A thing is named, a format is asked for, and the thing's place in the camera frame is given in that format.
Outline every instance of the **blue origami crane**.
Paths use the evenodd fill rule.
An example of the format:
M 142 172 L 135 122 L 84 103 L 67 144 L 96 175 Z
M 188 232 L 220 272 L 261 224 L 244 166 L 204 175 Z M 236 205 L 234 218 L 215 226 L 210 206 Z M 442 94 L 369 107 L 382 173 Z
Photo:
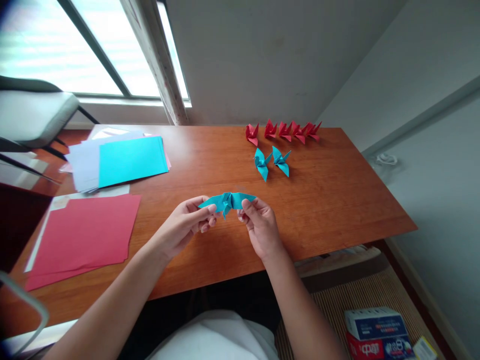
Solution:
M 209 205 L 216 205 L 216 212 L 223 212 L 223 218 L 226 220 L 226 216 L 231 209 L 241 209 L 242 200 L 248 199 L 253 201 L 256 196 L 244 194 L 241 192 L 224 192 L 222 195 L 217 195 L 209 198 L 207 201 L 198 205 L 199 208 L 205 208 Z
M 269 163 L 270 159 L 272 158 L 272 154 L 268 155 L 265 159 L 264 153 L 257 147 L 255 151 L 255 166 L 261 174 L 263 180 L 267 181 L 267 175 L 269 174 L 269 169 L 267 164 Z
M 273 154 L 274 164 L 277 165 L 285 173 L 285 175 L 289 176 L 290 169 L 289 169 L 289 166 L 285 163 L 285 160 L 287 160 L 292 150 L 287 152 L 285 156 L 282 156 L 282 153 L 280 152 L 280 150 L 278 150 L 275 146 L 272 146 L 272 148 L 273 148 L 272 154 Z

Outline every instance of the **chair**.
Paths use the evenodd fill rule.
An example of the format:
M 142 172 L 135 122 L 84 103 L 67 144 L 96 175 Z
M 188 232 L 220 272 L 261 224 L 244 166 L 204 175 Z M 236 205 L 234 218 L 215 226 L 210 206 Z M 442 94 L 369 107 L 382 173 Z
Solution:
M 53 141 L 66 145 L 57 135 L 77 110 L 92 123 L 99 124 L 70 92 L 43 80 L 0 76 L 0 152 L 44 149 L 66 161 L 64 154 L 50 145 Z M 43 176 L 1 153 L 0 160 Z

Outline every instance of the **forearm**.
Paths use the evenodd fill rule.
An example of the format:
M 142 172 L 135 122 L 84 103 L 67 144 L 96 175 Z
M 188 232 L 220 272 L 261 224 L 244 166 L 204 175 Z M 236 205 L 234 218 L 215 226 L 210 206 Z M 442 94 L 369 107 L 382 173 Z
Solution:
M 345 359 L 330 324 L 298 276 L 285 250 L 263 262 L 296 359 Z
M 168 260 L 143 247 L 45 359 L 116 359 Z

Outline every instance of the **red origami crane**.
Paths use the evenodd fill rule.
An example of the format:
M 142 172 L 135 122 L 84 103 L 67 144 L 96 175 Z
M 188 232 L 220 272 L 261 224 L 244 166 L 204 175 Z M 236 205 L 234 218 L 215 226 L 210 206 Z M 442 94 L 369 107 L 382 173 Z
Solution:
M 292 126 L 292 132 L 291 132 L 291 135 L 296 137 L 298 140 L 300 140 L 303 145 L 305 145 L 305 135 L 304 135 L 304 128 L 303 129 L 300 129 L 300 125 L 295 123 L 295 121 L 292 121 L 291 122 L 291 126 Z
M 259 146 L 259 140 L 257 139 L 258 133 L 259 133 L 259 124 L 257 124 L 255 128 L 253 127 L 252 124 L 248 124 L 246 126 L 246 131 L 245 131 L 246 139 L 256 147 Z
M 265 139 L 273 139 L 275 133 L 277 132 L 277 124 L 275 126 L 272 124 L 272 121 L 268 119 L 268 122 L 265 126 Z
M 278 129 L 278 136 L 281 138 L 287 139 L 289 142 L 292 142 L 292 137 L 290 136 L 290 130 L 292 129 L 292 124 L 287 127 L 287 124 L 280 121 L 280 128 Z
M 320 128 L 320 125 L 322 125 L 322 122 L 318 124 L 318 126 L 315 127 L 311 122 L 307 122 L 305 127 L 302 129 L 302 132 L 305 132 L 305 136 L 309 136 L 311 138 L 314 138 L 316 142 L 318 143 L 320 141 L 320 137 L 317 135 L 317 131 Z

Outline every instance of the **chair leg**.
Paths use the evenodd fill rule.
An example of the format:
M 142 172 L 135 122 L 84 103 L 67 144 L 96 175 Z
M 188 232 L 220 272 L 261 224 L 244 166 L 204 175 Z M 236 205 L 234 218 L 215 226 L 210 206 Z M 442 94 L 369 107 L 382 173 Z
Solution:
M 92 115 L 90 115 L 87 110 L 85 110 L 83 107 L 79 106 L 78 111 L 80 111 L 83 115 L 87 117 L 88 120 L 90 120 L 94 124 L 100 124 Z
M 65 147 L 67 146 L 67 144 L 64 143 L 62 140 L 60 140 L 58 137 L 55 138 L 55 141 L 56 141 L 57 143 L 62 144 L 62 145 L 65 146 Z
M 35 174 L 35 175 L 38 175 L 42 178 L 45 178 L 47 180 L 50 180 L 51 182 L 55 183 L 55 184 L 58 184 L 58 182 L 56 182 L 54 179 L 52 179 L 51 177 L 48 177 L 48 176 L 45 176 L 43 175 L 41 172 L 35 170 L 34 168 L 31 168 L 25 164 L 22 164 L 21 162 L 18 162 L 2 153 L 0 153 L 0 160 L 6 162 L 7 164 L 10 164 L 10 165 L 13 165 L 14 167 L 17 167 L 19 169 L 22 169 L 22 170 L 25 170 L 31 174 Z
M 50 146 L 44 146 L 42 147 L 43 150 L 49 152 L 50 154 L 52 155 L 55 155 L 57 158 L 60 158 L 64 161 L 67 161 L 67 159 L 65 158 L 64 154 L 62 154 L 60 151 L 50 147 Z

